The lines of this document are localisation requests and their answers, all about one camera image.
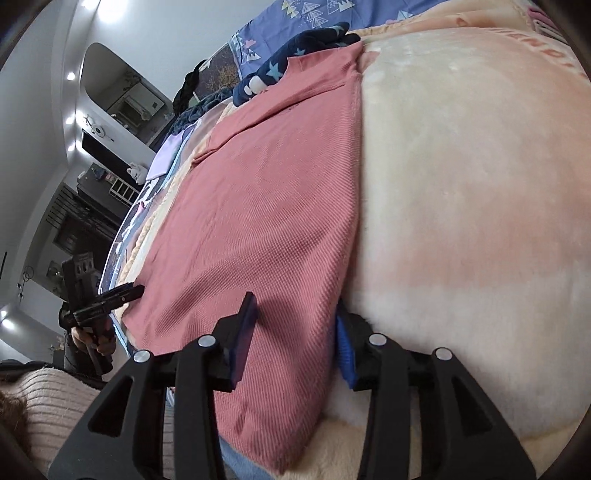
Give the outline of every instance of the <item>blue gripper pad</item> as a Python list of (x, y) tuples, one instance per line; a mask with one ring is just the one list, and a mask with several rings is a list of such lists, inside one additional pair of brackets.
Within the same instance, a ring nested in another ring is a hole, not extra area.
[(343, 320), (336, 316), (336, 356), (340, 373), (350, 389), (357, 384), (357, 372), (355, 371), (355, 350), (343, 324)]

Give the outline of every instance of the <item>beige ribbed sweater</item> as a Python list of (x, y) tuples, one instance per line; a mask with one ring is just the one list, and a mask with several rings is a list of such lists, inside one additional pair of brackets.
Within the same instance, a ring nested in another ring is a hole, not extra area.
[[(52, 368), (23, 375), (13, 384), (0, 383), (0, 390), (26, 399), (31, 459), (43, 474), (47, 474), (68, 435), (99, 394), (98, 390)], [(163, 440), (163, 473), (173, 479), (173, 412), (169, 408), (164, 413)]]

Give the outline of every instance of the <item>human hand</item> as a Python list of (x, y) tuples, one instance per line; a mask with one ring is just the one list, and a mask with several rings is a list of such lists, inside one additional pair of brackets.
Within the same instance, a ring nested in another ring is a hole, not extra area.
[[(110, 318), (105, 319), (105, 332), (110, 331), (113, 328), (113, 324)], [(80, 327), (74, 327), (71, 331), (72, 339), (74, 340), (74, 344), (83, 352), (86, 352), (87, 345), (93, 345), (94, 341), (90, 333), (86, 333)], [(99, 352), (101, 355), (112, 355), (115, 352), (115, 348), (117, 347), (117, 341), (115, 339), (115, 335), (112, 335), (111, 338), (108, 338), (105, 335), (100, 335), (98, 340), (98, 345), (96, 345), (96, 351)]]

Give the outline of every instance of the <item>brown hair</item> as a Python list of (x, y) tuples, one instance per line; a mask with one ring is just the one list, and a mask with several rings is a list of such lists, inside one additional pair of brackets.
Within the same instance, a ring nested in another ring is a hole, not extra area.
[(0, 423), (14, 435), (23, 452), (29, 456), (31, 441), (27, 433), (27, 401), (0, 391)]

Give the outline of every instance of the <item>blue bed sheet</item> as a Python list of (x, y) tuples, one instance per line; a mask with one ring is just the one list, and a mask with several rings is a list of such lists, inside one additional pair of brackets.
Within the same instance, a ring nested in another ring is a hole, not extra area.
[(275, 0), (230, 40), (241, 77), (253, 73), (291, 37), (348, 22), (351, 30), (418, 15), (442, 0)]

